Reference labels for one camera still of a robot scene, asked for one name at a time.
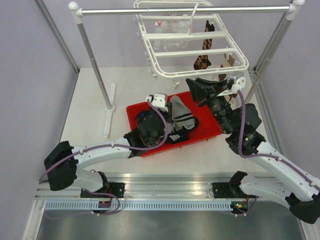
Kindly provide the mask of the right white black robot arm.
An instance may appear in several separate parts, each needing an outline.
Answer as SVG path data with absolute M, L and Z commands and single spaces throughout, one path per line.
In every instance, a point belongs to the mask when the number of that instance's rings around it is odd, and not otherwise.
M 186 79 L 192 100 L 207 106 L 227 134 L 229 148 L 271 173 L 280 183 L 269 183 L 237 171 L 228 182 L 235 198 L 243 194 L 272 201 L 289 209 L 299 220 L 314 224 L 320 217 L 320 179 L 302 170 L 277 151 L 257 128 L 262 123 L 256 106 L 246 103 L 241 89 L 246 79 L 213 82 Z

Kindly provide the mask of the white clip sock hanger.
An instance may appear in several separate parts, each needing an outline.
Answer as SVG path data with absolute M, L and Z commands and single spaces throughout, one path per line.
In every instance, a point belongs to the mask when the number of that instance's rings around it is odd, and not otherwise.
M 141 13 L 135 16 L 139 35 L 145 46 L 145 55 L 150 65 L 149 72 L 155 78 L 172 81 L 173 86 L 182 79 L 206 77 L 218 81 L 219 74 L 230 75 L 248 69 L 249 61 L 228 32 L 217 13 L 199 13 L 196 8 L 212 7 L 206 0 L 136 0 L 134 8 L 153 10 L 158 8 L 190 8 L 191 13 Z M 214 32 L 205 32 L 206 21 L 214 25 Z M 188 21 L 187 33 L 155 33 L 155 21 Z M 212 39 L 209 50 L 202 50 L 203 40 Z M 154 41 L 184 40 L 187 47 L 172 47 L 169 50 L 154 49 Z M 233 66 L 221 68 L 224 54 L 235 59 Z M 211 66 L 194 70 L 199 55 L 208 55 Z

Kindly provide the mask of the grey striped sock back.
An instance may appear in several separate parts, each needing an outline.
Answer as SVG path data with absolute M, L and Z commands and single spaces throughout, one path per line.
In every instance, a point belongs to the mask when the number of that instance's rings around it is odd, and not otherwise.
M 196 121 L 194 115 L 190 109 L 185 106 L 182 100 L 174 95 L 170 99 L 172 119 L 174 122 L 174 129 L 176 131 L 186 129 L 188 131 L 196 127 Z

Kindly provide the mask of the beige brown striped sock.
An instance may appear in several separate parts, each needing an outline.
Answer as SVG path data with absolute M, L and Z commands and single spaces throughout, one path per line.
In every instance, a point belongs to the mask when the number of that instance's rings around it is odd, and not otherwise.
M 234 105 L 234 104 L 237 105 L 237 100 L 236 100 L 237 95 L 238 95 L 237 93 L 230 94 L 227 103 L 230 105 Z
M 228 68 L 228 67 L 233 67 L 234 63 L 235 63 L 235 59 L 232 57 L 231 54 L 227 54 L 225 53 L 223 55 L 223 60 L 222 63 L 220 65 L 221 68 Z M 225 78 L 227 77 L 226 73 L 221 73 L 218 75 L 218 80 L 219 81 L 223 81 Z

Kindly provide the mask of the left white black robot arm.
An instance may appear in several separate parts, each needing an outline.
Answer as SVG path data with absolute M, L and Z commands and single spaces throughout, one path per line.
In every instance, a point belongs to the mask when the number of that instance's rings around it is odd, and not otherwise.
M 110 185 L 101 171 L 87 167 L 116 159 L 130 159 L 163 145 L 171 132 L 169 111 L 145 110 L 136 117 L 137 126 L 124 136 L 96 145 L 72 146 L 60 142 L 44 160 L 45 173 L 51 191 L 68 187 L 86 189 L 97 197 L 108 195 Z

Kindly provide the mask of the grey striped sock front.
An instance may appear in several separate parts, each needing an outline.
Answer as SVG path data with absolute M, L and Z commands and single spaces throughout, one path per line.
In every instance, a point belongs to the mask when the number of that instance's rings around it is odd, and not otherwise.
M 175 122 L 166 122 L 167 132 L 168 134 L 174 133 L 176 131 L 176 124 Z

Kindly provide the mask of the black blue sock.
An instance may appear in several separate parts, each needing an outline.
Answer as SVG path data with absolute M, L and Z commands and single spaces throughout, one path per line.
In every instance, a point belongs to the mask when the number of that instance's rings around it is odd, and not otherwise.
M 143 121 L 146 117 L 148 116 L 152 116 L 153 112 L 151 110 L 143 110 L 141 112 L 139 112 L 136 117 L 135 120 L 140 123 L 141 121 Z
M 166 143 L 177 144 L 189 140 L 189 133 L 199 126 L 199 120 L 194 117 L 191 120 L 177 122 L 173 131 L 168 135 Z

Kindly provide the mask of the grey striped sock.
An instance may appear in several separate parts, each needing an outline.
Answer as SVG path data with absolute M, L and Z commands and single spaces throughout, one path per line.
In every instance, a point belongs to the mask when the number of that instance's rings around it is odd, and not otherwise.
M 186 129 L 188 131 L 196 127 L 196 121 L 194 115 L 190 109 L 185 106 L 182 100 L 174 95 L 170 99 L 172 119 L 174 122 L 174 129 L 176 131 Z
M 175 122 L 166 122 L 167 132 L 168 134 L 174 133 L 176 131 L 176 124 Z

